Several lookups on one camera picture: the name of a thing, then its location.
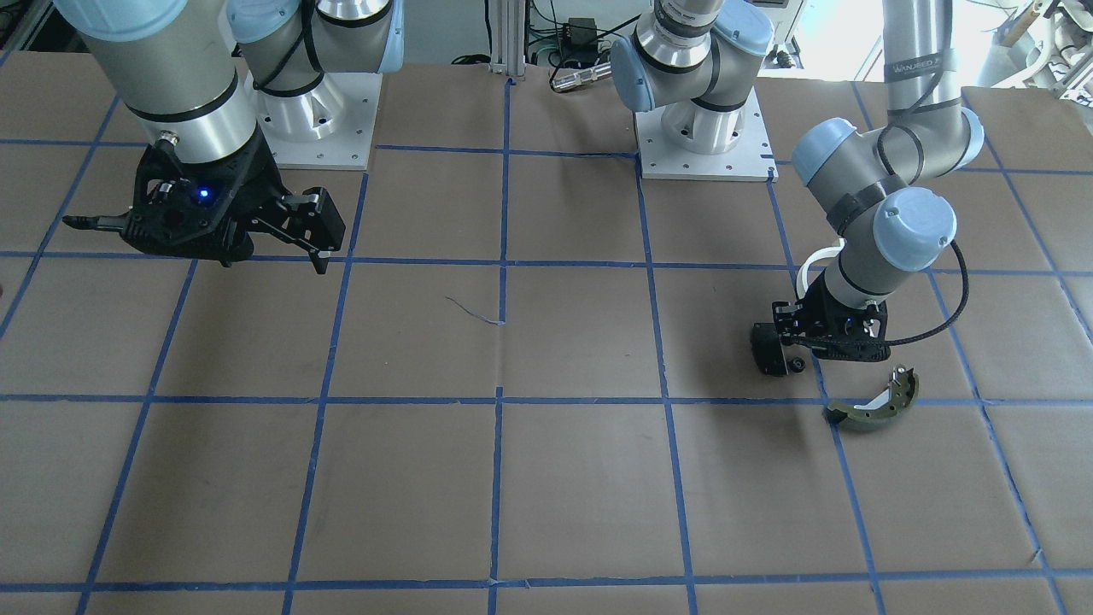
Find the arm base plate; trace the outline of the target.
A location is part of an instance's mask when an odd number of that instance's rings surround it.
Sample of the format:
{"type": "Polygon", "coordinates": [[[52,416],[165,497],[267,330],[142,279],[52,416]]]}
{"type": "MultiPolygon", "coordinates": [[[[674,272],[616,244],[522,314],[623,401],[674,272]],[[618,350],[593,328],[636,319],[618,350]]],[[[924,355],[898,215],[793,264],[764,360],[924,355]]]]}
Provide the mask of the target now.
{"type": "Polygon", "coordinates": [[[245,91],[281,170],[367,170],[381,74],[327,73],[298,97],[274,97],[252,82],[246,78],[245,91]]]}
{"type": "Polygon", "coordinates": [[[695,102],[634,115],[640,175],[659,180],[774,182],[780,178],[757,93],[714,113],[695,102]]]}

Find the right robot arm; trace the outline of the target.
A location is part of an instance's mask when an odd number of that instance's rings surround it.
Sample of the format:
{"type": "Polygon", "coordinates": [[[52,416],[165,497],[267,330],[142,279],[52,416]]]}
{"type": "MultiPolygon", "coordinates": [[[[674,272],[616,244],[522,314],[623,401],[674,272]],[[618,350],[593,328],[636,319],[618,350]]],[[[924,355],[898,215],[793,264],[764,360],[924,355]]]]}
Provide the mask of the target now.
{"type": "Polygon", "coordinates": [[[148,144],[132,205],[64,215],[145,255],[249,260],[263,233],[324,275],[345,222],[324,187],[293,194],[269,138],[316,143],[348,122],[333,73],[393,73],[401,1],[58,1],[148,144]]]}

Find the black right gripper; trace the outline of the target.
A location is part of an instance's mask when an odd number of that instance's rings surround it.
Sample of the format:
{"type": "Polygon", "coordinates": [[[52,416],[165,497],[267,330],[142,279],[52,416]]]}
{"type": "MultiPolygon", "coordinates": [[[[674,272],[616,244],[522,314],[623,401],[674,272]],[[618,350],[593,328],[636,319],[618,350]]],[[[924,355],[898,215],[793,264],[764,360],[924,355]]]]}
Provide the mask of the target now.
{"type": "Polygon", "coordinates": [[[328,190],[287,194],[261,129],[222,159],[184,163],[181,137],[164,130],[146,147],[120,237],[145,255],[239,262],[254,253],[250,232],[305,250],[324,275],[342,249],[345,222],[328,190]]]}

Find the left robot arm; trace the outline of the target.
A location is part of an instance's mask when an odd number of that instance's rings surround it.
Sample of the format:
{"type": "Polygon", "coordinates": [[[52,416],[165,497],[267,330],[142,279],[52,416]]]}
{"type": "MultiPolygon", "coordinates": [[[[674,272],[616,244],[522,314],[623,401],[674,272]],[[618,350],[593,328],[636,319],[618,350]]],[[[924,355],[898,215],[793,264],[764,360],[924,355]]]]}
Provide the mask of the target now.
{"type": "MultiPolygon", "coordinates": [[[[960,100],[954,4],[886,1],[882,15],[886,125],[859,132],[830,118],[794,147],[800,182],[844,244],[796,301],[774,303],[769,322],[752,326],[761,372],[792,372],[794,345],[821,360],[886,360],[889,297],[954,243],[954,209],[921,186],[965,167],[985,141],[960,100]]],[[[611,46],[618,97],[633,113],[663,108],[682,147],[726,151],[773,36],[747,1],[655,1],[611,46]]]]}

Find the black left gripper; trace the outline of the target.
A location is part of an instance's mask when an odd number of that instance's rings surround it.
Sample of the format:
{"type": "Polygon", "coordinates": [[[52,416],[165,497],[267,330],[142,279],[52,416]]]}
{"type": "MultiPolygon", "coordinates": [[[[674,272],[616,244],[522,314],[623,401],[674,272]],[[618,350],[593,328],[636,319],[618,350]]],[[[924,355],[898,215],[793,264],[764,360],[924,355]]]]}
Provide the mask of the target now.
{"type": "Polygon", "coordinates": [[[773,323],[785,346],[811,348],[820,360],[886,360],[886,301],[847,307],[827,289],[823,273],[804,297],[773,303],[773,323]]]}

